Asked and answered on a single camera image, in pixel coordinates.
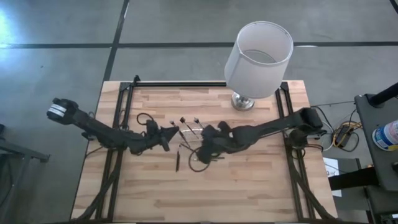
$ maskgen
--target gray floor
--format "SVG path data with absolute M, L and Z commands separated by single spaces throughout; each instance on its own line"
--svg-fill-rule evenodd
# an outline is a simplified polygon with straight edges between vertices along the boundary
M 0 2 L 0 45 L 111 43 L 123 0 Z M 388 0 L 131 0 L 120 42 L 232 42 L 252 21 L 284 26 L 295 42 L 398 41 Z M 0 123 L 8 141 L 51 154 L 33 162 L 19 191 L 17 223 L 69 218 L 87 141 L 46 118 L 54 97 L 95 111 L 110 49 L 0 49 Z M 110 80 L 222 80 L 229 48 L 119 49 Z M 353 100 L 398 82 L 398 47 L 296 47 L 285 79 L 305 80 L 312 105 Z M 332 124 L 352 103 L 322 106 Z M 356 151 L 325 157 L 371 164 L 361 131 Z M 358 220 L 357 212 L 339 215 Z

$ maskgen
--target lamp shade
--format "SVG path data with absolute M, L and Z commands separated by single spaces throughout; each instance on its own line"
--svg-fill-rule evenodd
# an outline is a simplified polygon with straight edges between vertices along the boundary
M 247 98 L 271 96 L 282 79 L 293 52 L 293 40 L 272 22 L 252 22 L 238 34 L 225 65 L 227 85 Z

